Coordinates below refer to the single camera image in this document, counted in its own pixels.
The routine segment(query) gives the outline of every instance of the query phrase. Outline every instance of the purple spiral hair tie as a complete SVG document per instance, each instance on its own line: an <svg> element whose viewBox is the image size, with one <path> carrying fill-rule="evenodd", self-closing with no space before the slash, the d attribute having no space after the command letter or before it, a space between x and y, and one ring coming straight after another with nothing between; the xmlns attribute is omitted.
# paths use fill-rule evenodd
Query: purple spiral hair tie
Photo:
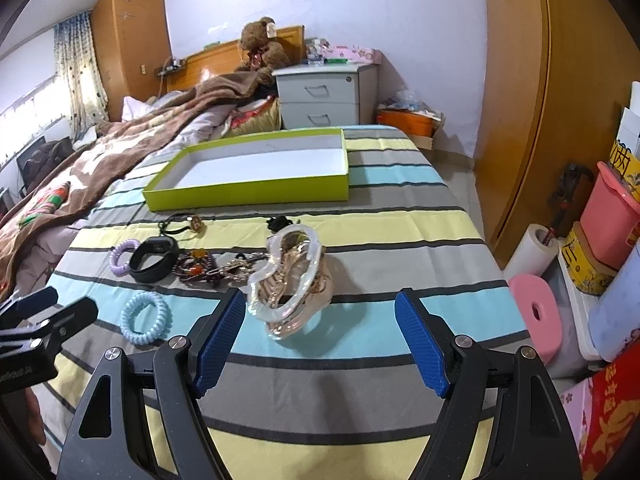
<svg viewBox="0 0 640 480"><path fill-rule="evenodd" d="M118 265L118 260L122 256L122 253L126 249L133 249L134 251L140 246L140 242L134 240L133 238L130 240L124 240L119 246L111 251L110 256L110 267L111 272L113 272L119 278L129 273L129 264Z"/></svg>

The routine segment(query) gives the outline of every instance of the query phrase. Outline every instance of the red and green knitted item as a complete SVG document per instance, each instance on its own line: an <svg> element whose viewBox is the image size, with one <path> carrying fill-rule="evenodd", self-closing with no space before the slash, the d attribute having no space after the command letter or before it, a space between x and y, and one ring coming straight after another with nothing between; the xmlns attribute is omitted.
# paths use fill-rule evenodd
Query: red and green knitted item
<svg viewBox="0 0 640 480"><path fill-rule="evenodd" d="M66 199L69 197L70 182L65 182L62 186L56 189L46 189L42 192L41 198L35 203L35 205L27 211L27 213L18 222L20 229L34 221L38 216L50 215L55 213Z"/></svg>

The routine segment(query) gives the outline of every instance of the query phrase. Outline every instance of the teddy bear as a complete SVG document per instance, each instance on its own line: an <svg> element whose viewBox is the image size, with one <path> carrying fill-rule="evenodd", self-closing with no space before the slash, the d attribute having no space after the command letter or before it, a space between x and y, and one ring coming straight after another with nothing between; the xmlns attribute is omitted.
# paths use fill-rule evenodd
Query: teddy bear
<svg viewBox="0 0 640 480"><path fill-rule="evenodd" d="M291 65L282 45L269 38L267 28L271 23L275 22L265 16L244 26L240 35L240 47L248 52L249 57L236 68L236 72L258 71L258 80L265 86L273 85L271 73L274 70Z"/></svg>

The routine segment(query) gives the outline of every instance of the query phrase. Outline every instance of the cabinet handle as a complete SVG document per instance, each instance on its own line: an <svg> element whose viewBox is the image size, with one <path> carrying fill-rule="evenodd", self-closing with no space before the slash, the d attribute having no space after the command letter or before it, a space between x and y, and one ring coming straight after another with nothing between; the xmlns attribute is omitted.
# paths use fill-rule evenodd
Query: cabinet handle
<svg viewBox="0 0 640 480"><path fill-rule="evenodd" d="M308 92L309 95L311 95L311 97L318 97L318 95L314 94L312 90L321 90L321 89L324 89L324 92L327 95L329 95L329 89L326 87L326 85L305 86L305 90Z"/></svg>
<svg viewBox="0 0 640 480"><path fill-rule="evenodd" d="M328 114L322 114L322 115L309 115L309 114L307 114L306 116L309 118L309 120L315 126L331 126L331 119L329 118ZM316 123L316 121L314 119L325 119L326 123L318 124L318 123Z"/></svg>

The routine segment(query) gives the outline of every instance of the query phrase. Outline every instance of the curtain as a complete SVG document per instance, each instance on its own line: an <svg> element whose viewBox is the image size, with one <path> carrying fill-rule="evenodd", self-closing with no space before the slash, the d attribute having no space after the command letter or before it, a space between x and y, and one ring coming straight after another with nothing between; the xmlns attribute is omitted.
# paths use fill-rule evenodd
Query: curtain
<svg viewBox="0 0 640 480"><path fill-rule="evenodd" d="M88 11L55 25L54 48L56 71L69 93L74 140L79 140L89 127L108 120Z"/></svg>

